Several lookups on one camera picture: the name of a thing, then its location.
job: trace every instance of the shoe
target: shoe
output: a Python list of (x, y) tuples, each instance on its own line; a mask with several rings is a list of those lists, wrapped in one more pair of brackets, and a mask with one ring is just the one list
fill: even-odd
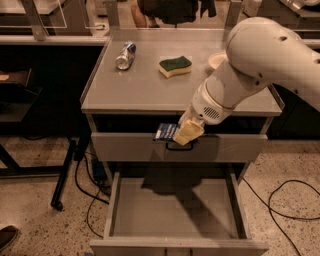
[(0, 251), (5, 249), (17, 236), (18, 229), (12, 225), (0, 230)]
[(160, 28), (160, 26), (157, 24), (157, 25), (149, 26), (149, 28)]

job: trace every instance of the black shorts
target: black shorts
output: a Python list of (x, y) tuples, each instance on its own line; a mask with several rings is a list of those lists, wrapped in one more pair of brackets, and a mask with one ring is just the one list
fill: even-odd
[(137, 0), (142, 13), (157, 17), (165, 24), (193, 22), (198, 11), (198, 0)]

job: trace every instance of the black clothing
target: black clothing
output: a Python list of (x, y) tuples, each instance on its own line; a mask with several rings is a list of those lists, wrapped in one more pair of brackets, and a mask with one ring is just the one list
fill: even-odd
[[(200, 0), (202, 17), (209, 10), (209, 17), (216, 16), (214, 0)], [(149, 17), (157, 17), (165, 24), (194, 22), (199, 9), (198, 0), (138, 0), (142, 13)]]

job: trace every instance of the soda can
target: soda can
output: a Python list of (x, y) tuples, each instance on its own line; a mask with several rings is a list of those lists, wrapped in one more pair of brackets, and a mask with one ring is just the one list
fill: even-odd
[(135, 54), (136, 45), (131, 41), (126, 42), (120, 52), (120, 55), (116, 59), (117, 68), (120, 70), (127, 70), (131, 66)]

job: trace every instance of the terrazzo floor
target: terrazzo floor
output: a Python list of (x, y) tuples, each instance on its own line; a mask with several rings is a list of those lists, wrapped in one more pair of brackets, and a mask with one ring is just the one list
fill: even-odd
[[(29, 141), (21, 137), (1, 138), (1, 144), (21, 166), (62, 164), (68, 147), (66, 138)], [(319, 141), (267, 141), (257, 160), (245, 175), (246, 181), (267, 202), (270, 193), (290, 179), (305, 181), (320, 190)], [(89, 161), (90, 152), (86, 153)], [(93, 253), (89, 242), (100, 239), (86, 224), (92, 199), (75, 184), (73, 161), (61, 201), (62, 211), (50, 206), (57, 177), (0, 179), (0, 223), (14, 224), (19, 234), (14, 242), (0, 252), (2, 256), (84, 256)], [(88, 178), (85, 161), (78, 169), (80, 185), (91, 194), (98, 189)], [(272, 221), (268, 209), (249, 189), (240, 183), (240, 194), (254, 241), (269, 245), (266, 256), (297, 255), (285, 236)], [(274, 195), (272, 207), (283, 214), (314, 218), (320, 215), (320, 197), (301, 183), (288, 183)], [(102, 235), (108, 205), (95, 201), (89, 214), (93, 230)], [(276, 214), (275, 219), (285, 230), (303, 256), (317, 256), (320, 251), (320, 221), (290, 220)]]

